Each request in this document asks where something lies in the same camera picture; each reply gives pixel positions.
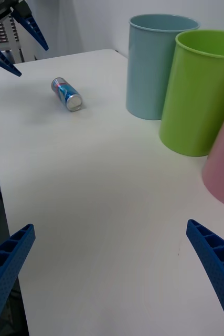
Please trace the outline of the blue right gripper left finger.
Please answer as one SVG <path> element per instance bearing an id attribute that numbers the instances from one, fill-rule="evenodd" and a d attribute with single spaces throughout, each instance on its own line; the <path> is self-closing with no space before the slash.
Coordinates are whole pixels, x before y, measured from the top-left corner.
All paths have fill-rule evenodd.
<path id="1" fill-rule="evenodd" d="M 28 224 L 0 245 L 0 315 L 35 239 Z"/>

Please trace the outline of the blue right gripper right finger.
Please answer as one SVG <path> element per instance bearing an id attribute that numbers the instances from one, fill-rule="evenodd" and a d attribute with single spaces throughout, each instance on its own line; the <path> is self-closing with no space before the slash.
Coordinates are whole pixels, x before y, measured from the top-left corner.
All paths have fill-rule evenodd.
<path id="1" fill-rule="evenodd" d="M 187 222 L 186 235 L 224 311 L 224 240 L 193 219 Z"/>

